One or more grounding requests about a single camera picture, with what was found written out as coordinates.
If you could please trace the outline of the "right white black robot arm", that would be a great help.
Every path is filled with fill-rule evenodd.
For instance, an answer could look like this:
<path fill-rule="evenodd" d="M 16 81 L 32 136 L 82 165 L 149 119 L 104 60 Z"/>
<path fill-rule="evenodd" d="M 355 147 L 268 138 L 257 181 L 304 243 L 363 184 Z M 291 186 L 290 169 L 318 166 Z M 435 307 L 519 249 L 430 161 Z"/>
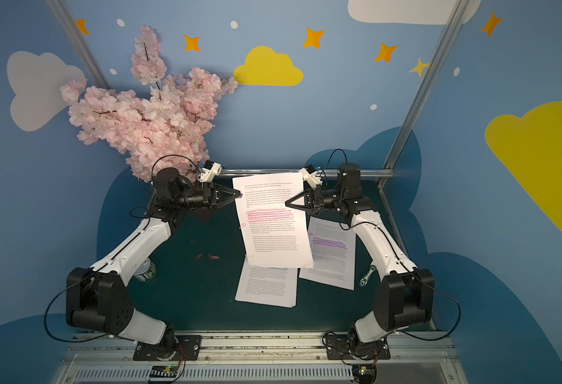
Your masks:
<path fill-rule="evenodd" d="M 351 342 L 356 347 L 363 346 L 383 340 L 396 331 L 425 342 L 451 336 L 462 318 L 460 303 L 437 289 L 434 275 L 427 269 L 419 269 L 394 241 L 373 201 L 362 194 L 359 165 L 341 164 L 337 184 L 329 190 L 323 187 L 320 177 L 324 172 L 316 171 L 309 165 L 301 169 L 300 174 L 310 187 L 285 201 L 286 207 L 303 211 L 311 217 L 327 210 L 337 212 L 340 228 L 358 236 L 380 277 L 374 308 L 354 323 Z M 436 294 L 450 299 L 458 308 L 458 317 L 452 328 L 443 336 L 434 338 L 407 332 L 408 327 L 431 321 Z"/>

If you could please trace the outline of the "document with pink highlight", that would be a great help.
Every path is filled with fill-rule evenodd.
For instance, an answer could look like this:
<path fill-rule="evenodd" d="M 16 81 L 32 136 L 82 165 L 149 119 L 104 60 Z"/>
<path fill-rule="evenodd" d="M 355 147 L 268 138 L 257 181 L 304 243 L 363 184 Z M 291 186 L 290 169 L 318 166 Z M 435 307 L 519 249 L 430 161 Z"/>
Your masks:
<path fill-rule="evenodd" d="M 246 254 L 251 267 L 311 268 L 314 261 L 307 234 L 306 214 L 287 208 L 285 201 L 303 191 L 300 173 L 238 177 L 233 187 L 242 192 L 235 200 Z"/>

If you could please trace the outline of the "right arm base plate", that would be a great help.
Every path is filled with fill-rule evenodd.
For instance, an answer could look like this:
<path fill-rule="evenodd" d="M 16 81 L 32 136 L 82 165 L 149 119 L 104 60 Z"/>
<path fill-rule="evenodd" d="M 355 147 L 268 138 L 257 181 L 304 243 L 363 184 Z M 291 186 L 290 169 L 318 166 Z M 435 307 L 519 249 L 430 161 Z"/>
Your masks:
<path fill-rule="evenodd" d="M 357 334 L 336 334 L 326 332 L 322 336 L 322 345 L 327 352 L 329 360 L 348 362 L 352 360 L 375 361 L 388 360 L 391 353 L 387 341 L 378 339 L 374 342 L 361 342 Z"/>

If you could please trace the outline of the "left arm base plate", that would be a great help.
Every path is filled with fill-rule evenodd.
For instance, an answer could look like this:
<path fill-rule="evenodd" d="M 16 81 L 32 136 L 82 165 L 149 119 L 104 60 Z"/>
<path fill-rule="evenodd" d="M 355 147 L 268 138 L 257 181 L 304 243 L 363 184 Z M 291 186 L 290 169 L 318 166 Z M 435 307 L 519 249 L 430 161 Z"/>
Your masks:
<path fill-rule="evenodd" d="M 133 360 L 137 362 L 196 361 L 202 343 L 201 335 L 174 335 L 165 337 L 160 344 L 138 342 Z"/>

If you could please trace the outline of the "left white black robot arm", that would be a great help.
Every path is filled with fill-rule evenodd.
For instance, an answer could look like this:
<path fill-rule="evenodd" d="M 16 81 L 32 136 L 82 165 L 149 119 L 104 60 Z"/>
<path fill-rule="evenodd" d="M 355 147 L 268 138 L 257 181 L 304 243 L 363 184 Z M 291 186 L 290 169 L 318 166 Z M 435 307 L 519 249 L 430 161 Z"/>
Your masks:
<path fill-rule="evenodd" d="M 173 327 L 135 309 L 128 285 L 152 267 L 151 254 L 167 241 L 191 212 L 213 212 L 241 197 L 241 192 L 214 182 L 222 167 L 208 161 L 191 182 L 175 168 L 153 178 L 154 193 L 142 221 L 119 246 L 88 268 L 67 277 L 66 323 L 100 336 L 135 341 L 135 361 L 180 361 L 185 358 Z"/>

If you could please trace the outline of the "document with blue highlight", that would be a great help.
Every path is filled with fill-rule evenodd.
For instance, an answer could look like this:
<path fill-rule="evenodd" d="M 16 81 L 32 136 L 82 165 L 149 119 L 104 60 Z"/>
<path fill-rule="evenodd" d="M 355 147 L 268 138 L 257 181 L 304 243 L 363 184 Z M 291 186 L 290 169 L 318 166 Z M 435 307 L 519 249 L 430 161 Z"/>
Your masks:
<path fill-rule="evenodd" d="M 235 300 L 292 308 L 297 301 L 298 269 L 242 266 Z"/>

